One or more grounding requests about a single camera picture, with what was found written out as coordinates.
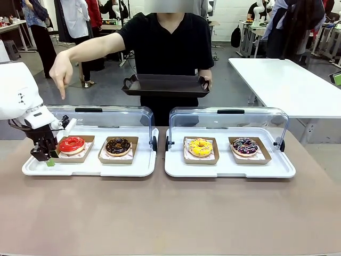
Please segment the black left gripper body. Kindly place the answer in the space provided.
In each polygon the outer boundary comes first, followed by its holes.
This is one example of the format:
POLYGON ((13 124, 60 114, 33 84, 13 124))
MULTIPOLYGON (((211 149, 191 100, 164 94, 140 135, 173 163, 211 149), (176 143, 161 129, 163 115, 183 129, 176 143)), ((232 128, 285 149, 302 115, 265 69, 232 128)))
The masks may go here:
POLYGON ((49 144, 51 139, 56 139, 56 135, 53 133, 49 125, 44 125, 37 129, 29 129, 25 131, 26 136, 31 139, 35 146, 41 146, 49 150, 49 144))

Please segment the person's right hand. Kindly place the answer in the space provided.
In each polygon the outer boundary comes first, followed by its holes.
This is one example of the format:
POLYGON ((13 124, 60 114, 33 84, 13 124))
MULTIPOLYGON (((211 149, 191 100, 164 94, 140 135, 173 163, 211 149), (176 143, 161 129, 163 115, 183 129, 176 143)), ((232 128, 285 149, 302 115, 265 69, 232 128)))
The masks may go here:
POLYGON ((71 54, 72 49, 60 52, 56 56, 54 64, 50 69, 50 77, 55 82, 62 100, 66 97, 65 88, 69 84, 73 75, 73 67, 70 60, 71 54))

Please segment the person's left hand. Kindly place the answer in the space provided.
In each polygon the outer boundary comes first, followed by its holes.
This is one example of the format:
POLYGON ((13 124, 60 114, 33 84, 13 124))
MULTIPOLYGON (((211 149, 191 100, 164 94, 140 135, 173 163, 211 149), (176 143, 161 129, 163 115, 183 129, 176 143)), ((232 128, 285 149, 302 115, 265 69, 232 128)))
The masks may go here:
POLYGON ((201 69, 198 70, 199 77, 204 78, 204 89, 211 89, 212 88, 212 71, 210 69, 201 69))

